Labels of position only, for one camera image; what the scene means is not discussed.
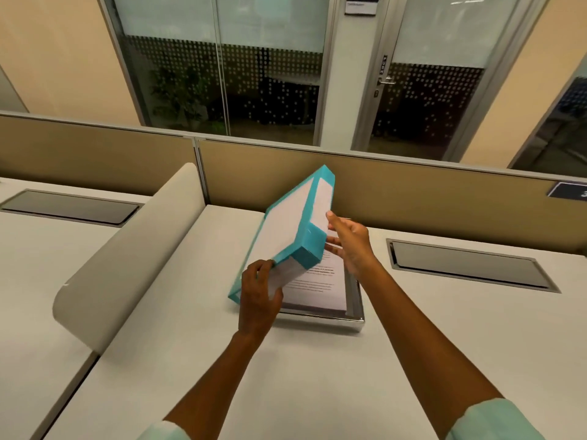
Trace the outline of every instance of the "light green sleeve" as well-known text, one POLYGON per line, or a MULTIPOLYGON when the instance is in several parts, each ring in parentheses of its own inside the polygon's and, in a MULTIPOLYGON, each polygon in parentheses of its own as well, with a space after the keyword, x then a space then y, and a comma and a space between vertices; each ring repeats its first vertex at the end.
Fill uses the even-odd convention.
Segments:
POLYGON ((190 440, 186 432, 170 421, 153 423, 137 440, 190 440))
POLYGON ((544 440, 519 409, 504 398, 471 406, 446 440, 544 440))

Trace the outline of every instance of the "finger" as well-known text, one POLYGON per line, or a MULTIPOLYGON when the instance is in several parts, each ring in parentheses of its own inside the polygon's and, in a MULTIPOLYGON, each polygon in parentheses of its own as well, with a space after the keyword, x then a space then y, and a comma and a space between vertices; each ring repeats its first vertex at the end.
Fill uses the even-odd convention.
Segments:
POLYGON ((271 267, 273 267, 273 265, 274 265, 273 259, 269 259, 267 261, 264 261, 263 264, 261 265, 261 267, 259 269, 259 273, 257 274, 257 282, 261 286, 267 287, 267 281, 269 280, 269 271, 271 270, 271 267))
POLYGON ((334 244, 334 245, 340 245, 340 246, 342 246, 342 244, 341 244, 341 238, 336 237, 336 236, 327 236, 327 242, 329 244, 334 244))
POLYGON ((257 271, 263 265, 263 262, 265 262, 265 261, 263 261, 262 259, 259 259, 258 261, 255 261, 252 264, 249 264, 249 266, 246 268, 246 270, 242 274, 242 282, 243 283, 245 283, 245 282, 252 283, 252 282, 256 281, 257 280, 257 271))
POLYGON ((332 211, 327 211, 327 219, 328 223, 332 225, 332 229, 334 229, 334 231, 338 233, 339 237, 344 238, 345 236, 350 235, 349 225, 345 222, 347 221, 347 219, 342 220, 341 218, 336 216, 332 211))
POLYGON ((345 251, 343 249, 341 249, 340 247, 336 247, 336 246, 330 245, 330 244, 324 244, 324 250, 328 250, 329 252, 334 253, 336 256, 338 256, 340 258, 345 257, 345 251))
POLYGON ((271 306, 273 308, 275 315, 277 315, 279 313, 279 310, 281 309, 282 303, 283 303, 283 290, 280 287, 277 290, 275 290, 275 295, 273 295, 273 299, 271 300, 271 306))

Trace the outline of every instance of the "desk surface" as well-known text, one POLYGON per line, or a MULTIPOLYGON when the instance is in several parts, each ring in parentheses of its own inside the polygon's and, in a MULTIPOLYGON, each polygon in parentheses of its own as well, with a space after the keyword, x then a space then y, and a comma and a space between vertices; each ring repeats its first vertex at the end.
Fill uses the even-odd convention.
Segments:
MULTIPOLYGON (((0 178, 0 202, 25 188, 145 202, 148 197, 0 178)), ((42 434, 94 356, 51 312, 59 288, 118 229, 0 212, 0 432, 42 434)))
MULTIPOLYGON (((237 328, 227 299, 261 213, 208 206, 47 440, 129 440, 160 420, 237 328)), ((371 229, 384 266, 547 438, 587 437, 587 259, 371 229), (391 269, 386 237, 536 258, 562 294, 391 269)), ((274 327, 222 439, 435 439, 368 297, 358 335, 274 327)))

